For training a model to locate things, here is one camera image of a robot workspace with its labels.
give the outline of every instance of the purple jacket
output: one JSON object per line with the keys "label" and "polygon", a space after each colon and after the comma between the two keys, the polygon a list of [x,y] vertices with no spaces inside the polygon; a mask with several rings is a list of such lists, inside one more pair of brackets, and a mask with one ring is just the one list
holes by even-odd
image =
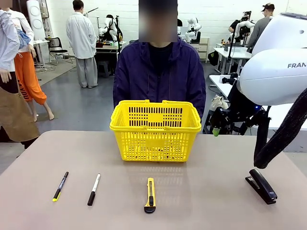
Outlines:
{"label": "purple jacket", "polygon": [[148,43],[135,41],[123,49],[114,79],[114,106],[122,100],[146,99],[191,102],[202,118],[206,87],[195,48],[178,38],[161,76],[150,62]]}

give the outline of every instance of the white wall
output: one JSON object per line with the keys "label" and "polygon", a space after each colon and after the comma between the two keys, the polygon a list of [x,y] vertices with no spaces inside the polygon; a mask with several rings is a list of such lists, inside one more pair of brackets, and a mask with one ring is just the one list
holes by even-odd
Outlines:
{"label": "white wall", "polygon": [[[210,37],[210,50],[214,44],[221,42],[228,34],[228,27],[240,19],[244,11],[252,11],[251,19],[258,20],[263,17],[262,5],[269,0],[178,0],[178,18],[183,25],[188,25],[188,18],[195,15],[202,24],[202,36]],[[301,5],[306,0],[275,0],[275,14],[289,11],[303,11]],[[98,10],[89,14],[95,28],[97,24],[95,16],[100,17],[100,26],[107,14],[120,16],[120,28],[124,34],[124,40],[138,39],[138,0],[83,0],[84,10],[89,11],[96,7]],[[59,37],[63,48],[69,47],[66,37],[65,23],[72,14],[72,0],[47,0],[50,21],[55,37]]]}

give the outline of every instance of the orange pants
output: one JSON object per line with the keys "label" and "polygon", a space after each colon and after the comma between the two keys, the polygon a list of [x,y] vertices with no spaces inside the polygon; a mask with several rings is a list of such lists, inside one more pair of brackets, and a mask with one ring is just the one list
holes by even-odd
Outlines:
{"label": "orange pants", "polygon": [[38,83],[32,54],[30,52],[22,52],[20,55],[17,54],[14,58],[20,92],[26,101],[34,99],[37,103],[43,105],[47,96],[43,93]]}

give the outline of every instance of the yellow highlighter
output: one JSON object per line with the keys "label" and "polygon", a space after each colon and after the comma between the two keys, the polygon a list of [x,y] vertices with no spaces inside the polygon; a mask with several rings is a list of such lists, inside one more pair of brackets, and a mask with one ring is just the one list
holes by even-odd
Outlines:
{"label": "yellow highlighter", "polygon": [[148,178],[147,182],[148,199],[147,204],[144,206],[144,211],[151,214],[155,211],[155,193],[154,193],[154,179]]}
{"label": "yellow highlighter", "polygon": [[59,187],[58,187],[58,189],[57,189],[57,191],[56,191],[56,193],[54,194],[54,197],[53,197],[53,199],[52,199],[53,202],[56,202],[56,201],[58,200],[59,195],[61,194],[61,190],[62,190],[62,188],[63,188],[63,185],[64,185],[64,183],[65,183],[65,181],[66,181],[66,179],[67,179],[67,176],[68,176],[68,172],[65,173],[65,175],[64,175],[64,177],[63,177],[61,183],[59,184]]}

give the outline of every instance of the brown apron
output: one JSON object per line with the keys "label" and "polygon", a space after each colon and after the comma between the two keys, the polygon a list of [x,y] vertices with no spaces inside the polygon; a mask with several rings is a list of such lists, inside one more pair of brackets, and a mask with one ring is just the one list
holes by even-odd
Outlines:
{"label": "brown apron", "polygon": [[0,87],[0,126],[16,142],[39,137],[39,131],[19,89],[18,93],[9,93]]}

